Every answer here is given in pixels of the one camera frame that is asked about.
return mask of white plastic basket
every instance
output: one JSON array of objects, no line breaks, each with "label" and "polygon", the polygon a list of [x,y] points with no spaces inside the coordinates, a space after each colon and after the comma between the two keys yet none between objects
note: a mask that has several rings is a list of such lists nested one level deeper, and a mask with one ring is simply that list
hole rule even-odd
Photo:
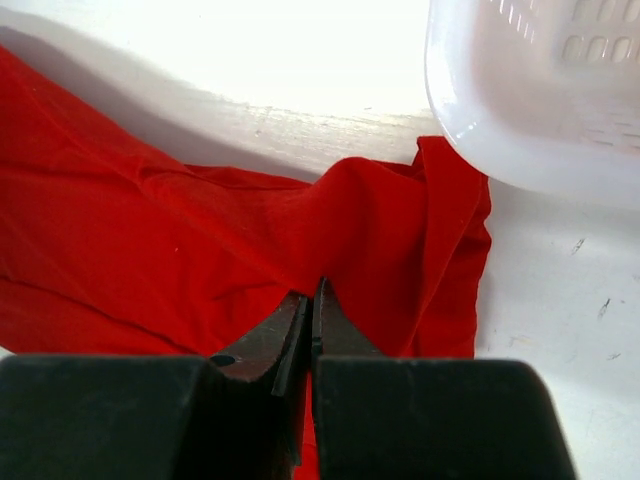
[{"label": "white plastic basket", "polygon": [[479,170],[640,208],[640,0],[431,0],[426,78]]}]

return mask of scuff mark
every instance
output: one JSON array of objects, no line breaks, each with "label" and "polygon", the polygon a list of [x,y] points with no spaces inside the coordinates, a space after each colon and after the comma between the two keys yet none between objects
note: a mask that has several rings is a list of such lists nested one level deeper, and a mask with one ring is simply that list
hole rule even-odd
[{"label": "scuff mark", "polygon": [[509,340],[509,348],[513,348],[513,345],[516,342],[524,343],[525,345],[531,345],[532,343],[531,339],[526,335],[511,336]]},{"label": "scuff mark", "polygon": [[595,410],[591,410],[591,412],[589,412],[589,420],[587,421],[587,428],[584,431],[584,438],[587,438],[591,432],[591,424],[593,423],[593,416],[595,413]]},{"label": "scuff mark", "polygon": [[585,240],[586,238],[581,238],[580,240],[578,240],[578,243],[576,243],[571,249],[571,255],[575,255],[576,253],[578,253],[578,250],[582,248]]},{"label": "scuff mark", "polygon": [[604,305],[600,307],[600,310],[598,311],[598,320],[602,320],[602,318],[605,316],[610,303],[611,299],[607,298],[607,301],[604,302]]}]

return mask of red cloth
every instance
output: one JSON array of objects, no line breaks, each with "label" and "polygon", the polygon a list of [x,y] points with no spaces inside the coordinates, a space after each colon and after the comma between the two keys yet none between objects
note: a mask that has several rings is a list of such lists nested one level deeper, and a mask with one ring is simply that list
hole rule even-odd
[{"label": "red cloth", "polygon": [[472,356],[487,179],[418,147],[312,185],[183,165],[0,48],[0,345],[211,355],[327,276],[384,352]]}]

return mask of white surface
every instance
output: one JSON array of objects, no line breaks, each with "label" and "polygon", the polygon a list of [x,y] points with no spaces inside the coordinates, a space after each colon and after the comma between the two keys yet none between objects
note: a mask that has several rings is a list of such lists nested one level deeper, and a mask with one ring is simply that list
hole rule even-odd
[{"label": "white surface", "polygon": [[640,209],[640,0],[431,6],[429,96],[465,159],[516,186]]},{"label": "white surface", "polygon": [[[437,131],[428,2],[263,3],[0,0],[0,43],[186,162],[314,178],[346,155],[408,162]],[[492,195],[478,355],[538,370],[581,478],[637,480],[640,214]]]}]

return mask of white table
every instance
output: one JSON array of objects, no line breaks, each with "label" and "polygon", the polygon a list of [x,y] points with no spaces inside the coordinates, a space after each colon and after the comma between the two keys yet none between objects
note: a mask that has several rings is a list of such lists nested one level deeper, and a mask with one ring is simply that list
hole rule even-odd
[{"label": "white table", "polygon": [[[312,180],[438,132],[428,1],[0,0],[0,43],[187,163]],[[640,478],[640,213],[494,182],[478,356],[533,365],[581,478]]]}]

